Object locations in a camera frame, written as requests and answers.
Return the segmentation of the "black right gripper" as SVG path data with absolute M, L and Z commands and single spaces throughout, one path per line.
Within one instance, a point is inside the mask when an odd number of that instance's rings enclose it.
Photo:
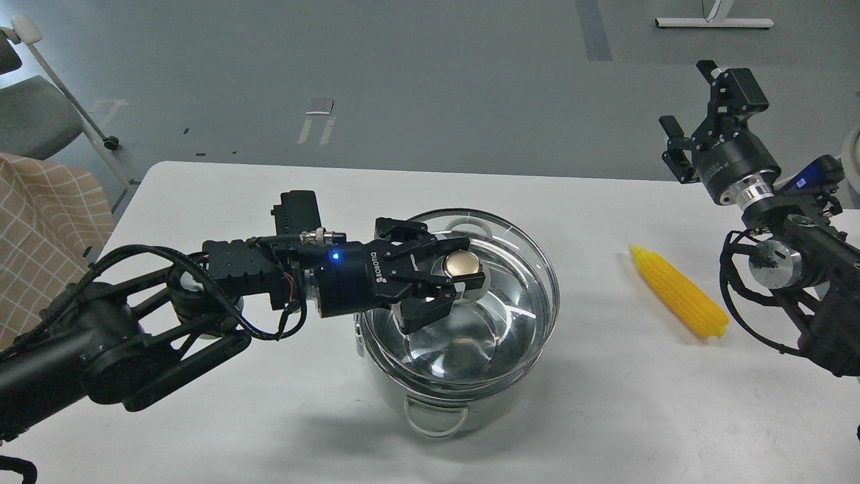
M 688 137 L 674 116 L 658 117 L 667 137 L 662 160 L 680 184 L 701 182 L 712 201 L 723 205 L 723 193 L 744 178 L 763 172 L 773 183 L 782 174 L 758 136 L 740 134 L 748 119 L 770 104 L 749 68 L 722 70 L 712 59 L 700 59 L 696 67 L 709 83 L 705 118 L 696 137 Z M 695 154 L 695 166 L 687 151 Z

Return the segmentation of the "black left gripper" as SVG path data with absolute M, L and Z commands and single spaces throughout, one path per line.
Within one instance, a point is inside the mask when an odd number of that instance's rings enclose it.
M 470 275 L 471 261 L 465 272 L 450 269 L 447 262 L 470 250 L 470 238 L 446 238 L 431 233 L 425 223 L 386 217 L 377 218 L 374 235 L 366 244 L 331 246 L 311 266 L 319 315 L 355 315 L 399 303 L 397 327 L 403 335 L 447 317 L 456 299 L 452 276 Z M 442 276 L 430 274 L 434 270 Z M 400 282 L 406 284 L 405 293 Z

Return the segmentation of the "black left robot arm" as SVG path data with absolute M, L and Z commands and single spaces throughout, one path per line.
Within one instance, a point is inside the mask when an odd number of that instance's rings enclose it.
M 239 355 L 253 339 L 291 337 L 313 300 L 323 318 L 393 309 L 408 335 L 482 288 L 470 240 L 378 218 L 372 241 L 320 222 L 316 194 L 292 190 L 271 209 L 273 236 L 110 251 L 2 351 L 1 434 L 16 439 L 84 397 L 141 411 Z M 436 269 L 441 261 L 443 267 Z

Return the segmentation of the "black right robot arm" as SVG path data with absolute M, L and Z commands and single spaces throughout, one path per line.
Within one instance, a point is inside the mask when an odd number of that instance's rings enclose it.
M 709 85 L 703 122 L 686 135 L 675 117 L 661 116 L 667 137 L 662 160 L 679 183 L 701 183 L 717 205 L 737 205 L 744 230 L 727 234 L 720 288 L 729 313 L 746 331 L 733 293 L 781 307 L 800 331 L 790 348 L 755 333 L 781 354 L 805 358 L 836 377 L 859 374 L 859 254 L 830 219 L 845 173 L 830 155 L 817 157 L 778 185 L 782 169 L 748 120 L 769 107 L 748 68 L 720 69 L 701 59 Z

